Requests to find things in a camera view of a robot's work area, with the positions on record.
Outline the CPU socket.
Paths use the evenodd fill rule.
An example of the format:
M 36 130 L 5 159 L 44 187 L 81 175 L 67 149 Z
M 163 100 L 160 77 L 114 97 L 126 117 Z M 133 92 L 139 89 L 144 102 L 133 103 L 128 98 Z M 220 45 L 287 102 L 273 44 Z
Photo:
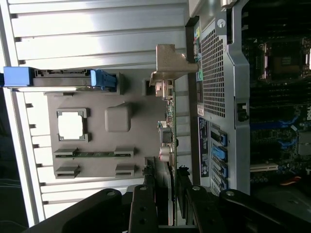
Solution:
M 266 83 L 311 78 L 311 38 L 275 40 L 258 45 L 255 77 Z

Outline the white expansion slot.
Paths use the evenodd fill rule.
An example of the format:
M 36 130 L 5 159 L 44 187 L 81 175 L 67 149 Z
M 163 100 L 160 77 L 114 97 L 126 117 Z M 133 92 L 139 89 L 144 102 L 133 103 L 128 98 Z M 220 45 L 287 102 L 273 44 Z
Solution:
M 251 173 L 267 172 L 267 171 L 275 171 L 275 170 L 278 170 L 278 165 L 275 163 L 250 165 Z

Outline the blue disk caddy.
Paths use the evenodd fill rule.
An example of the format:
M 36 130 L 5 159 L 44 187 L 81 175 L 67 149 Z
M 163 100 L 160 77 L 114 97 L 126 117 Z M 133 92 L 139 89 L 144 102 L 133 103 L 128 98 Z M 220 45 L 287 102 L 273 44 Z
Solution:
M 4 86 L 9 88 L 31 87 L 35 74 L 32 67 L 4 67 Z M 109 74 L 102 69 L 90 69 L 92 89 L 116 92 L 118 81 L 116 74 Z

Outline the silver hard disk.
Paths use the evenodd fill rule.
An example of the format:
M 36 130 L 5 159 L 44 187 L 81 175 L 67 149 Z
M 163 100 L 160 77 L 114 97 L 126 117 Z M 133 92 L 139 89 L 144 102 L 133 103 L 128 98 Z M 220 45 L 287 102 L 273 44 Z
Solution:
M 90 69 L 40 70 L 35 69 L 31 87 L 75 88 L 87 91 L 91 87 Z

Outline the grey parts rack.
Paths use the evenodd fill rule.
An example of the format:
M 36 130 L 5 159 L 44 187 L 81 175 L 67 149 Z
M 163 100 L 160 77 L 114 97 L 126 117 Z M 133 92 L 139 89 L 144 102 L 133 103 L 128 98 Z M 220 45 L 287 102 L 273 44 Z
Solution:
M 148 160 L 159 153 L 157 123 L 164 118 L 165 103 L 150 86 L 151 70 L 110 70 L 117 75 L 117 91 L 64 88 L 47 95 L 52 145 L 52 165 L 57 179 L 142 176 Z M 62 140 L 58 117 L 77 112 L 83 118 L 84 135 Z M 56 158 L 60 150 L 89 152 L 132 151 L 133 157 Z

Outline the green RAM stick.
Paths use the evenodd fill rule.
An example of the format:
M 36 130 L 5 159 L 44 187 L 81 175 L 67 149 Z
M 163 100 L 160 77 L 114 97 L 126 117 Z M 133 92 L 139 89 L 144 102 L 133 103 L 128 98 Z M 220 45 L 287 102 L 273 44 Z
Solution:
M 56 158 L 101 158 L 101 157 L 133 157 L 132 151 L 89 152 L 78 150 L 60 150 L 54 153 Z

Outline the open black PC case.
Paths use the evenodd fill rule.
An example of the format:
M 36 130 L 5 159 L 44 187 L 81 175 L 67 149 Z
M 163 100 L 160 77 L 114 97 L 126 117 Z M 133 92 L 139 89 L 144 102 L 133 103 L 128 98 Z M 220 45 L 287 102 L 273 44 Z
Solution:
M 250 182 L 250 68 L 243 32 L 311 29 L 311 0 L 198 0 L 186 23 L 194 182 L 214 195 L 237 189 L 263 199 L 311 200 L 311 173 L 297 183 Z

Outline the silver chipset heatsink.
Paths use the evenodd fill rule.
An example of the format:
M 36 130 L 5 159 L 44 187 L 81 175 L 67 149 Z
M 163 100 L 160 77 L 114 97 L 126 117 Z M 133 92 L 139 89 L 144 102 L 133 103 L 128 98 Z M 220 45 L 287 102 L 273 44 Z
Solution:
M 298 137 L 298 154 L 311 155 L 311 132 L 300 132 Z

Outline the blue expansion slot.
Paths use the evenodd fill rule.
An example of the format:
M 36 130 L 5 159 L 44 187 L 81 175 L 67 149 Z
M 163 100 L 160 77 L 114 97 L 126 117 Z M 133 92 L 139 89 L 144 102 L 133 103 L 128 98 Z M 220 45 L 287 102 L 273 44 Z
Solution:
M 258 122 L 258 123 L 250 123 L 251 130 L 270 130 L 270 129 L 281 129 L 288 128 L 290 125 L 293 125 L 298 116 L 295 116 L 292 120 L 289 121 L 271 121 L 271 122 Z

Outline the green motherboard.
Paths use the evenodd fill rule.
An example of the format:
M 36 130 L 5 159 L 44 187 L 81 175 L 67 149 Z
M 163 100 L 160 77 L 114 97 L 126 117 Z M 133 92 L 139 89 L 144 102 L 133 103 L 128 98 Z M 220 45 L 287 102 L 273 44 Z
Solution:
M 283 25 L 269 31 L 244 31 L 242 51 L 250 68 L 249 123 L 289 121 L 288 128 L 250 129 L 250 159 L 253 164 L 275 163 L 278 170 L 250 173 L 251 186 L 264 183 L 291 185 L 311 173 L 311 155 L 298 154 L 300 132 L 311 132 L 311 78 L 266 83 L 255 77 L 258 45 L 275 40 L 311 38 L 311 29 Z

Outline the silver CPU chip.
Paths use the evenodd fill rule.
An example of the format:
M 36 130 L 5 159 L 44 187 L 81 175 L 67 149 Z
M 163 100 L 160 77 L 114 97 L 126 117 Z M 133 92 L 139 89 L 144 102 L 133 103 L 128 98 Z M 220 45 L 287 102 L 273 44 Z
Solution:
M 63 112 L 58 117 L 58 132 L 62 140 L 80 139 L 83 133 L 83 118 L 77 112 Z

